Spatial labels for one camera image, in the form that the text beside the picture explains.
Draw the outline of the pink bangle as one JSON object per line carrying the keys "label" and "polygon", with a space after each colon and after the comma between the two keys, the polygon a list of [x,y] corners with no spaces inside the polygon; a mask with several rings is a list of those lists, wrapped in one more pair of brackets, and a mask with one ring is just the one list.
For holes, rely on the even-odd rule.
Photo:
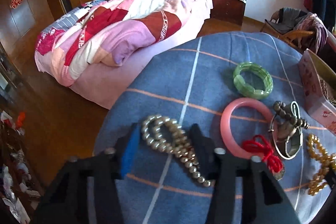
{"label": "pink bangle", "polygon": [[236,157],[250,159],[256,153],[244,150],[241,145],[253,135],[263,134],[261,126],[263,123],[249,117],[234,118],[233,112],[239,108],[244,110],[256,110],[265,120],[264,125],[269,124],[272,113],[262,102],[252,98],[239,98],[227,105],[220,119],[220,134],[223,143],[228,151]]}

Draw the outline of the silver wristwatch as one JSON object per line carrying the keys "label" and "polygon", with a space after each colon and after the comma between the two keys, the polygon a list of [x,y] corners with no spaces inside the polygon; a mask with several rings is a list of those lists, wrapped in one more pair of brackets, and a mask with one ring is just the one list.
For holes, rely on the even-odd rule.
{"label": "silver wristwatch", "polygon": [[309,124],[301,117],[296,101],[288,105],[275,101],[273,110],[269,133],[272,135],[276,152],[284,160],[294,159],[303,145],[302,128]]}

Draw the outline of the blue plaid tablecloth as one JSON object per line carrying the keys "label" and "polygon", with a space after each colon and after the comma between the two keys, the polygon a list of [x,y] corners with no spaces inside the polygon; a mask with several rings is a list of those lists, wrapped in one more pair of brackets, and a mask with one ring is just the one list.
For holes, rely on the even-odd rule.
{"label": "blue plaid tablecloth", "polygon": [[[108,112],[94,151],[113,146],[133,123],[151,114],[174,118],[185,129],[196,123],[221,147],[222,112],[240,97],[232,77],[236,66],[253,62],[271,74],[267,107],[275,101],[303,107],[300,58],[281,40],[244,32],[204,36],[156,55]],[[178,159],[144,141],[131,172],[116,184],[126,223],[204,223],[213,191],[195,182]]]}

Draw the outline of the pink floral tin box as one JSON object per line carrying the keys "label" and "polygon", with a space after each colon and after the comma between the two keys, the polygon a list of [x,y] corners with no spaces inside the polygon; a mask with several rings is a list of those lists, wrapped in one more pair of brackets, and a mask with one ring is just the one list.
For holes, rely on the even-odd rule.
{"label": "pink floral tin box", "polygon": [[305,110],[311,118],[335,133],[335,72],[311,50],[299,63]]}

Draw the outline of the bed with patchwork quilt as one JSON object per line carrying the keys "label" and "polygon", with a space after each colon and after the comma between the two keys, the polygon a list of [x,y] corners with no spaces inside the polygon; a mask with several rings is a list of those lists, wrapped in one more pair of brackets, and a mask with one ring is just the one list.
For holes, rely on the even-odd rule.
{"label": "bed with patchwork quilt", "polygon": [[151,59],[197,37],[212,0],[94,0],[38,35],[40,72],[106,109]]}

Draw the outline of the wicker chair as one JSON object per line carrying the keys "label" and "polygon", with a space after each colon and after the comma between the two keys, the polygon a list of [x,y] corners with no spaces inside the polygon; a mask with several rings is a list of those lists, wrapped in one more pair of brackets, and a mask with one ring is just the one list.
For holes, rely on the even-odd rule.
{"label": "wicker chair", "polygon": [[300,9],[288,7],[275,11],[270,20],[264,20],[260,32],[278,38],[299,52],[303,52],[301,42],[315,37],[315,31],[298,30],[296,25],[305,19],[307,13]]}

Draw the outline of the clothes draped on chair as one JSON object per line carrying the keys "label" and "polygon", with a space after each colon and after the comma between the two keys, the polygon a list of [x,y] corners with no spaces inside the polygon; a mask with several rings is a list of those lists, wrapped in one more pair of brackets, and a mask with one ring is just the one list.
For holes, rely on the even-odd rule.
{"label": "clothes draped on chair", "polygon": [[314,38],[306,42],[301,42],[300,45],[302,49],[304,49],[303,52],[309,49],[315,54],[320,53],[329,36],[322,20],[320,20],[316,14],[308,12],[306,18],[300,21],[299,24],[296,25],[296,28],[298,30],[315,31]]}

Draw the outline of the dark wood nightstand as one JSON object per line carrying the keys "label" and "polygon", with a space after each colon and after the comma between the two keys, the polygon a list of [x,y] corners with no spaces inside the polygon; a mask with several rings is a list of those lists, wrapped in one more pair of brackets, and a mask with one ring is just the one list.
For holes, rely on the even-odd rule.
{"label": "dark wood nightstand", "polygon": [[241,26],[245,12],[245,3],[240,0],[213,0],[210,17]]}

